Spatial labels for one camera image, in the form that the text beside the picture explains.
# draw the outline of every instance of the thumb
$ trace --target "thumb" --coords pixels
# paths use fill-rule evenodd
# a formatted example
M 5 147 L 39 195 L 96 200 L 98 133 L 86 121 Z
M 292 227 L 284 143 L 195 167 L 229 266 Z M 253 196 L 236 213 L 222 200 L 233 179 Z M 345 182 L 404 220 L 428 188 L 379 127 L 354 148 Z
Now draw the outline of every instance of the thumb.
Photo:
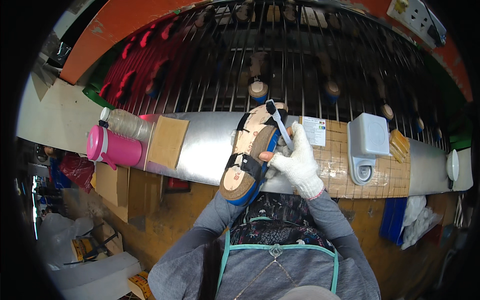
M 258 158 L 262 161 L 268 162 L 268 161 L 270 161 L 270 159 L 273 158 L 273 155 L 274 155 L 273 152 L 264 151 L 264 152 L 259 154 Z
M 283 154 L 279 153 L 272 153 L 272 152 L 262 152 L 258 156 L 259 159 L 262 161 L 268 161 L 269 167 L 275 167 L 280 172 L 285 172 L 290 167 L 290 157 L 285 157 Z

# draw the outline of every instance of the toothbrush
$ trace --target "toothbrush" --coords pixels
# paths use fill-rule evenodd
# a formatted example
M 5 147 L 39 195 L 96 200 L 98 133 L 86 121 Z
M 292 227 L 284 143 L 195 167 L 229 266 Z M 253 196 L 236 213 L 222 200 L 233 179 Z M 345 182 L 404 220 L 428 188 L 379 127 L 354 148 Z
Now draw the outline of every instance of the toothbrush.
M 268 113 L 272 115 L 273 120 L 278 124 L 278 129 L 280 129 L 280 133 L 283 136 L 283 140 L 287 144 L 288 148 L 291 151 L 293 151 L 293 142 L 287 133 L 287 129 L 285 128 L 285 125 L 282 122 L 278 109 L 276 109 L 275 102 L 273 101 L 273 99 L 270 99 L 270 100 L 267 100 L 265 104 L 266 104 Z

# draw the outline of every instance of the red bag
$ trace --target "red bag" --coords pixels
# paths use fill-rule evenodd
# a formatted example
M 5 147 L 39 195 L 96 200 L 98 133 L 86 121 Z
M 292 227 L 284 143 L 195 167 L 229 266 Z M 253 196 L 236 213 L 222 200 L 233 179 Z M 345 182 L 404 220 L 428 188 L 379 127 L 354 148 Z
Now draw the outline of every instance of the red bag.
M 95 171 L 93 162 L 86 157 L 78 156 L 76 153 L 67 152 L 59 168 L 68 179 L 75 182 L 85 192 L 90 193 L 92 189 L 90 180 L 92 180 L 93 172 Z

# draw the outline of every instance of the label sticker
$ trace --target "label sticker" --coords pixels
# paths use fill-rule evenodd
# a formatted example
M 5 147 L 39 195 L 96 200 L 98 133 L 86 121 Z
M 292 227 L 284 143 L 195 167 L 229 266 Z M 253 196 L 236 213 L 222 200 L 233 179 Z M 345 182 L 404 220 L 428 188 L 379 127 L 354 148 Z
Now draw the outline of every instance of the label sticker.
M 302 117 L 303 128 L 310 145 L 325 147 L 326 123 L 325 119 Z

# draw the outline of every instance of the power strip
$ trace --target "power strip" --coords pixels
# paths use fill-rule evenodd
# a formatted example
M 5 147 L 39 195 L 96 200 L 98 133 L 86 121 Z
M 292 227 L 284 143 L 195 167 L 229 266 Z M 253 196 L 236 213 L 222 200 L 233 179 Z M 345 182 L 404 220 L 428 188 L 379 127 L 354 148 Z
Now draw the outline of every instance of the power strip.
M 392 0 L 387 10 L 387 15 L 399 21 L 403 26 L 410 29 L 420 37 L 430 48 L 435 48 L 435 40 L 427 33 L 430 26 L 435 22 L 440 37 L 444 39 L 447 30 L 437 17 L 430 11 L 430 16 L 425 5 L 420 0 Z

